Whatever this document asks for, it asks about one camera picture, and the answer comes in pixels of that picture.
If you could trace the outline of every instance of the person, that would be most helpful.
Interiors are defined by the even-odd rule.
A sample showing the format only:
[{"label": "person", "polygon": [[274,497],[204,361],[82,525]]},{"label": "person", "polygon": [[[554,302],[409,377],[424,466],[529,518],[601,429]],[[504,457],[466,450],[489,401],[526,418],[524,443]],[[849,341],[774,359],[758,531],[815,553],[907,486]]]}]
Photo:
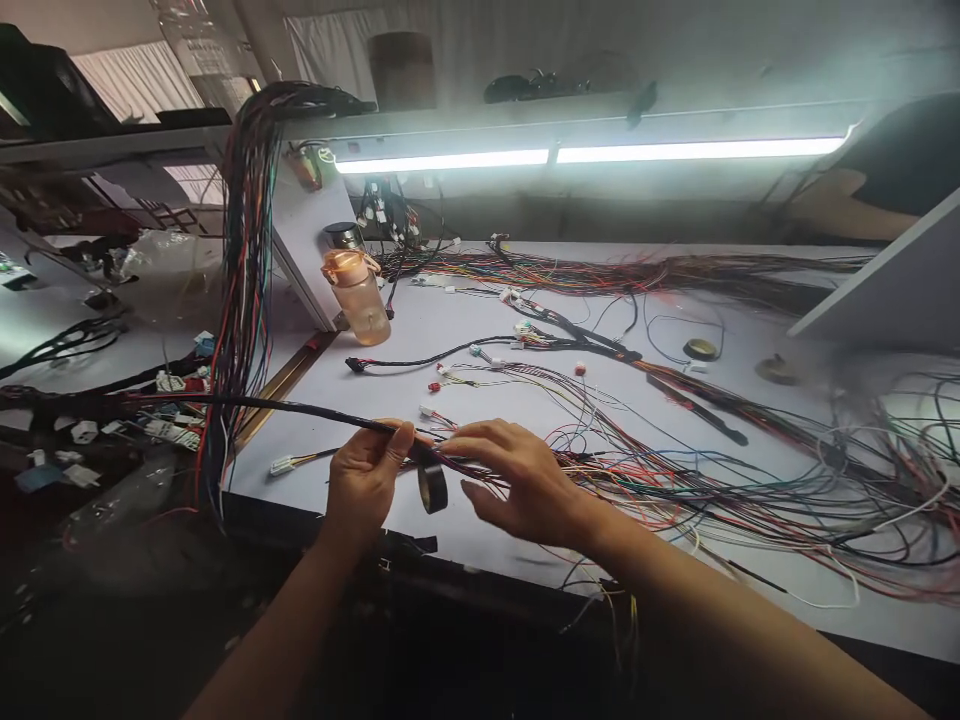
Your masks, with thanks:
[{"label": "person", "polygon": [[[351,571],[371,549],[414,442],[410,423],[391,437],[360,430],[334,456],[327,514],[316,543],[187,711],[186,718],[277,718],[292,704]],[[463,481],[481,520],[511,535],[594,560],[632,593],[641,618],[656,618],[680,643],[684,676],[698,656],[736,668],[723,687],[728,714],[765,717],[927,717],[812,628],[745,585],[659,539],[575,485],[546,443],[519,425],[466,425],[440,447],[473,458],[510,483],[506,500]]]},{"label": "person", "polygon": [[960,187],[960,93],[897,108],[787,207],[806,245],[883,247]]}]

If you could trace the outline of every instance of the bottle cap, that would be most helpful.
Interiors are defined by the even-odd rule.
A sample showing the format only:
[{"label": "bottle cap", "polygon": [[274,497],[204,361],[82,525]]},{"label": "bottle cap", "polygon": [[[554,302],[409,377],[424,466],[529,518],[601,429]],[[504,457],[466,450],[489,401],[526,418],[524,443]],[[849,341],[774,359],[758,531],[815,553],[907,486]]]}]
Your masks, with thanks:
[{"label": "bottle cap", "polygon": [[370,274],[366,256],[359,250],[331,250],[323,257],[322,270],[331,285],[356,285]]}]

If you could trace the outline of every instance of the black connector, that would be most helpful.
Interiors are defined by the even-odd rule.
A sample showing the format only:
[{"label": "black connector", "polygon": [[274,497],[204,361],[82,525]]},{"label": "black connector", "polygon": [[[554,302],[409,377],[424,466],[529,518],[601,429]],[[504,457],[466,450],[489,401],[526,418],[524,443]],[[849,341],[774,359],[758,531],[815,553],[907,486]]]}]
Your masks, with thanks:
[{"label": "black connector", "polygon": [[363,372],[364,365],[360,358],[347,358],[344,362],[347,364],[347,367],[357,373],[357,375]]}]

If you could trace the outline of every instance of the white plastic piece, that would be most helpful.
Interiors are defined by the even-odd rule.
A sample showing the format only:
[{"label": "white plastic piece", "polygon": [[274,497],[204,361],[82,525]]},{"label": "white plastic piece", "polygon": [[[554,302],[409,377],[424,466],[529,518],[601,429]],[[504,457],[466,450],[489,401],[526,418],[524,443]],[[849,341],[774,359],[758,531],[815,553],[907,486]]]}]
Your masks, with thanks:
[{"label": "white plastic piece", "polygon": [[83,455],[81,455],[80,453],[74,452],[73,450],[57,450],[56,456],[57,456],[57,461],[62,463],[83,462]]},{"label": "white plastic piece", "polygon": [[166,420],[151,420],[144,426],[143,431],[151,437],[167,440],[193,452],[196,452],[197,448],[200,447],[199,435],[191,430],[177,427]]},{"label": "white plastic piece", "polygon": [[196,415],[183,415],[181,413],[177,413],[174,416],[173,421],[177,423],[177,425],[203,425],[203,418],[198,418]]},{"label": "white plastic piece", "polygon": [[93,420],[81,420],[70,428],[70,435],[77,445],[89,445],[97,434],[97,424]]},{"label": "white plastic piece", "polygon": [[100,487],[100,483],[97,482],[100,479],[100,473],[83,465],[71,465],[63,471],[63,475],[77,487],[90,487],[91,485]]},{"label": "white plastic piece", "polygon": [[176,375],[167,375],[163,370],[157,373],[157,390],[160,392],[183,392],[186,389],[187,384],[183,381],[183,378]]},{"label": "white plastic piece", "polygon": [[293,464],[293,456],[284,455],[282,458],[274,460],[270,465],[270,477],[286,475],[288,472],[292,472],[296,469],[297,466]]}]

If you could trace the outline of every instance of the finger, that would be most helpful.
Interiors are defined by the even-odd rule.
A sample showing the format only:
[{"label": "finger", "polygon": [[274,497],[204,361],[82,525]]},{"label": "finger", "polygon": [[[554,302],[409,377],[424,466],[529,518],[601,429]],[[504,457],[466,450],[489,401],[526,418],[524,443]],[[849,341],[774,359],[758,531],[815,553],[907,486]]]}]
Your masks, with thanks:
[{"label": "finger", "polygon": [[497,498],[482,485],[461,480],[460,487],[463,489],[463,494],[473,505],[473,510],[477,513],[478,518],[511,535],[515,534],[517,530],[516,516],[507,503]]},{"label": "finger", "polygon": [[403,464],[407,453],[410,452],[410,448],[413,446],[413,440],[416,434],[413,423],[405,422],[397,428],[393,437],[390,438],[390,442],[387,443],[383,457],[380,459],[380,462],[377,463],[377,469],[384,471],[391,478],[396,478],[397,473],[400,472],[400,466]]},{"label": "finger", "polygon": [[[389,425],[390,427],[394,427],[394,428],[399,428],[401,425],[403,425],[405,421],[397,420],[397,418],[377,418],[374,422],[383,423],[384,425]],[[431,447],[435,442],[432,437],[429,437],[428,435],[421,435],[420,433],[417,433],[417,440],[427,445],[430,445]]]},{"label": "finger", "polygon": [[450,457],[467,457],[479,460],[491,470],[511,477],[516,474],[516,460],[513,455],[492,440],[486,438],[457,437],[456,435],[438,448]]},{"label": "finger", "polygon": [[508,447],[513,440],[513,431],[508,422],[497,418],[496,420],[484,420],[483,422],[464,425],[451,437],[486,438],[501,447]]}]

